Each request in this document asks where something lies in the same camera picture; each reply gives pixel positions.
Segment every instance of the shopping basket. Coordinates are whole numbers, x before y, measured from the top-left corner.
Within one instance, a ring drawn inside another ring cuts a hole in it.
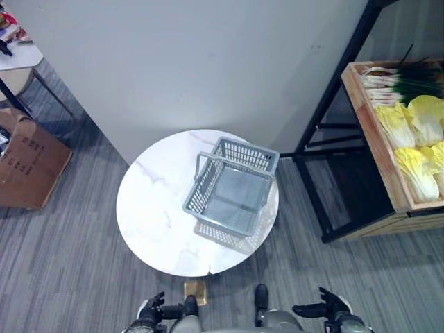
[[[202,157],[207,161],[199,173]],[[219,138],[211,153],[198,154],[195,183],[184,211],[223,231],[252,236],[278,161],[277,151]]]

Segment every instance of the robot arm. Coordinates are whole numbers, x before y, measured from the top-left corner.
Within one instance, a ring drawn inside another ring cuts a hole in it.
[[[352,314],[339,296],[330,293],[327,289],[319,288],[322,303],[310,305],[295,305],[293,312],[305,318],[326,317],[324,328],[326,333],[371,333],[360,317]]]

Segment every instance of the floor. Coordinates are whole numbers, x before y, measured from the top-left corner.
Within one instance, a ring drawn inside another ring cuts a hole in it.
[[[0,209],[0,332],[120,332],[158,291],[168,303],[181,301],[188,279],[155,271],[130,252],[115,214],[128,166],[50,66],[40,71],[80,123],[73,127],[38,83],[26,93],[37,101],[38,121],[74,155],[42,211]],[[67,128],[74,130],[63,135]],[[277,178],[280,210],[268,239],[244,263],[204,278],[204,328],[250,327],[253,287],[264,282],[273,307],[318,302],[323,286],[344,295],[376,332],[444,330],[444,229],[322,244],[291,160],[281,160]],[[322,332],[320,319],[300,322]]]

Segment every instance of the wooden crate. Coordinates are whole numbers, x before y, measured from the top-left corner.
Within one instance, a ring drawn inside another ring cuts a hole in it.
[[[431,60],[430,62],[442,69],[442,60]],[[342,73],[342,81],[370,146],[395,212],[403,213],[444,207],[444,198],[442,196],[438,200],[427,203],[415,203],[413,201],[407,181],[395,160],[393,149],[384,134],[370,99],[359,79],[359,75],[368,67],[392,67],[397,63],[399,62],[351,62]],[[442,71],[439,80],[443,81]]]
[[[356,232],[345,236],[346,239],[355,239],[381,234],[395,234],[414,230],[442,228],[444,227],[444,213],[430,214],[426,216],[409,217],[407,213],[398,213],[381,221],[369,225]]]

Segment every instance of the white marble tabletop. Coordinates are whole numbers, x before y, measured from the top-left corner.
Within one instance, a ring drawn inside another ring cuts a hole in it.
[[[273,227],[279,205],[276,180],[251,237],[213,230],[183,211],[197,154],[211,152],[221,136],[245,141],[218,130],[177,133],[146,149],[123,177],[117,195],[119,229],[128,247],[149,266],[190,277],[220,273],[252,255]]]

